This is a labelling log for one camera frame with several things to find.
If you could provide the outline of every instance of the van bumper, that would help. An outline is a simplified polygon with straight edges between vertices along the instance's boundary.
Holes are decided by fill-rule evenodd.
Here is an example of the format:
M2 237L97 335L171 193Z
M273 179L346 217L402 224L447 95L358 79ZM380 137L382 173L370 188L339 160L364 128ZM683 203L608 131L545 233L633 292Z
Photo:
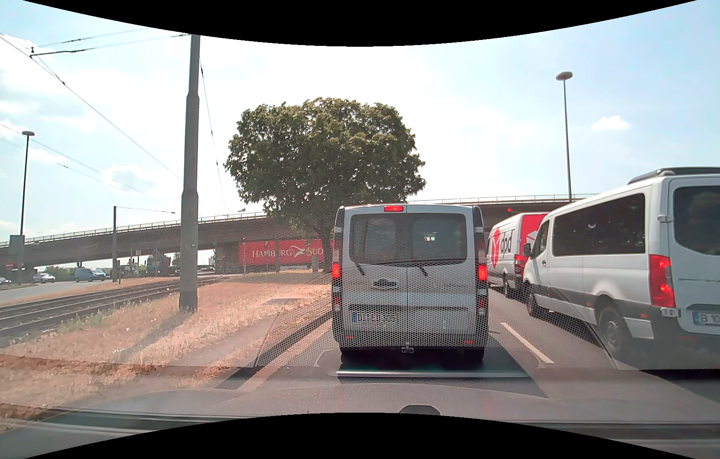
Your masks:
M626 308L621 314L627 323L640 321L641 314L648 316L651 337L632 333L640 355L653 358L647 359L646 369L720 368L720 335L686 331L677 318L663 317L660 308L652 306Z

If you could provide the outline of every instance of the silver van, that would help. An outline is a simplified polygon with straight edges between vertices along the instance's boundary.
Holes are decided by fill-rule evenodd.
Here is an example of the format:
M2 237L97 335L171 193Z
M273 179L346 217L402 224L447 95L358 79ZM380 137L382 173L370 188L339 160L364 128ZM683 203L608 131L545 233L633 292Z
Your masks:
M443 204L341 207L334 222L332 329L345 355L456 349L488 338L481 209Z

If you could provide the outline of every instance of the grass median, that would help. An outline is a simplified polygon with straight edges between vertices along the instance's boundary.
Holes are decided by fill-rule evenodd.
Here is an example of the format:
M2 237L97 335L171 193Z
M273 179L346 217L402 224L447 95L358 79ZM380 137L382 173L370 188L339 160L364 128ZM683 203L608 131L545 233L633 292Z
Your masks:
M303 322L310 315L306 311L327 301L328 281L327 275L311 271L239 276L200 287L195 314L179 311L176 294L63 323L0 350L0 403L67 406L154 368L175 365L194 351L214 349L273 316ZM206 368L174 374L174 387L192 387L214 376L255 346L260 343L253 340L225 354L212 352Z

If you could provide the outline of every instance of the lane marking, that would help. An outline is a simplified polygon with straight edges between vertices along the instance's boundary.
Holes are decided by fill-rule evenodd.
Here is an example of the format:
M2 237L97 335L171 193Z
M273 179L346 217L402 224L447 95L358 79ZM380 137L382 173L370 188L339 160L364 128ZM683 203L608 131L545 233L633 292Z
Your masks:
M510 334L512 334L518 341L520 341L524 347L529 349L530 352L535 354L536 357L538 357L542 362L544 363L554 363L550 358L546 355L544 355L540 350L536 349L535 346L531 345L528 340L524 339L522 335L519 335L517 331L513 330L507 323L502 322L502 327L507 329Z
M241 384L241 387L236 389L236 391L252 392L255 389L258 389L258 387L266 382L270 376L283 368L294 357L306 350L306 348L314 344L314 342L319 340L320 337L322 337L328 330L331 330L331 320L325 321L323 325L314 329L314 331L306 335L304 339L294 343L292 347L286 349L282 354L275 357L272 362L263 367L261 370L258 370L258 372L256 372L250 379Z

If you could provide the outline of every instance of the white van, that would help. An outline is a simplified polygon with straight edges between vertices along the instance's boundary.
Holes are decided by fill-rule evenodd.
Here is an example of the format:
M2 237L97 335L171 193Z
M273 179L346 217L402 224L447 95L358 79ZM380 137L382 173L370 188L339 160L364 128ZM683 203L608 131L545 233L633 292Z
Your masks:
M560 207L524 250L530 315L584 320L613 356L720 354L720 167L659 169Z
M341 352L456 349L479 362L488 338L485 258L479 207L341 207L332 266Z
M527 212L502 220L490 229L487 237L487 272L490 285L507 298L516 298L521 287L527 258L522 254L525 244L531 246L538 226L547 212Z

